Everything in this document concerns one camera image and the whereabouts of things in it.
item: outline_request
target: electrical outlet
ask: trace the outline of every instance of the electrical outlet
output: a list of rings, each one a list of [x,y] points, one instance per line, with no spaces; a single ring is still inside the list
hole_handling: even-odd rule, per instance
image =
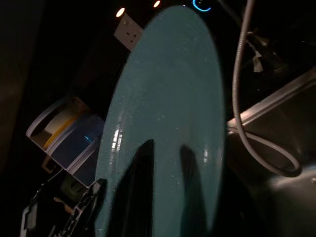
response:
[[[124,44],[126,48],[132,51],[142,36],[142,33],[143,29],[125,13],[115,30],[114,36]]]

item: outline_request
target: white cable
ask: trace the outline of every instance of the white cable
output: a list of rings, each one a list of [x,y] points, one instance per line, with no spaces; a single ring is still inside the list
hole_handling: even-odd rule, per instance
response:
[[[279,174],[279,175],[282,175],[285,177],[296,177],[301,173],[302,168],[301,168],[301,164],[294,156],[292,156],[285,149],[281,148],[280,146],[278,146],[270,141],[267,141],[261,137],[253,135],[251,133],[245,132],[243,129],[242,123],[241,123],[240,109],[239,109],[239,82],[240,82],[239,76],[240,76],[240,70],[241,70],[241,60],[242,60],[244,46],[245,46],[245,42],[246,42],[246,34],[248,31],[254,3],[255,3],[255,0],[247,0],[244,18],[243,18],[242,25],[241,25],[241,32],[240,32],[240,36],[239,36],[235,65],[234,65],[233,112],[234,112],[234,117],[236,120],[236,127],[237,128],[229,127],[228,130],[232,131],[232,132],[237,132],[239,134],[241,141],[244,144],[244,146],[246,147],[246,149],[248,150],[248,152],[266,169],[270,170],[271,172],[273,172],[275,174]],[[267,162],[265,159],[263,159],[261,156],[259,156],[258,153],[252,148],[247,137],[249,137],[255,141],[258,141],[258,142],[260,142],[268,147],[271,147],[272,149],[283,154],[294,165],[294,171],[282,170],[282,169],[270,164],[269,162]]]

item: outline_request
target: dark background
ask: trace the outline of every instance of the dark background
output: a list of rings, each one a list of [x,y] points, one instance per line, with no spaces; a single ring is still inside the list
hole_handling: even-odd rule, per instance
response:
[[[159,11],[189,0],[0,0],[0,220],[18,236],[21,213],[39,185],[48,178],[41,169],[45,157],[25,132],[50,104],[66,94],[78,95],[100,116],[106,116],[116,82],[129,51],[113,36],[116,12],[126,12],[142,28]],[[227,0],[239,17],[245,1]],[[212,10],[201,13],[213,34],[221,58],[232,117],[231,82],[239,28],[216,1],[203,0]],[[253,73],[248,48],[242,70],[241,108],[246,109],[315,64],[314,1],[258,1],[252,31],[269,39],[282,70],[263,62]]]

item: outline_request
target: teal plate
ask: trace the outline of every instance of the teal plate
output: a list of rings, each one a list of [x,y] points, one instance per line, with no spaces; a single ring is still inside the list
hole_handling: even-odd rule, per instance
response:
[[[108,182],[97,237],[211,231],[222,182],[224,106],[208,28],[187,7],[162,11],[133,49],[109,108],[96,171],[96,179]],[[137,163],[136,151],[148,140],[153,156],[149,151]]]

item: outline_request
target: stainless steel sink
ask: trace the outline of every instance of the stainless steel sink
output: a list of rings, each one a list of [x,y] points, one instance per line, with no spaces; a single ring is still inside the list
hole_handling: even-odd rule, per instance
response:
[[[316,236],[316,68],[243,112],[245,130],[281,145],[302,164],[295,178],[275,175],[247,152],[238,134],[228,138],[228,166],[248,188],[267,236]],[[228,122],[233,126],[235,120]],[[278,167],[289,161],[252,141],[259,154]]]

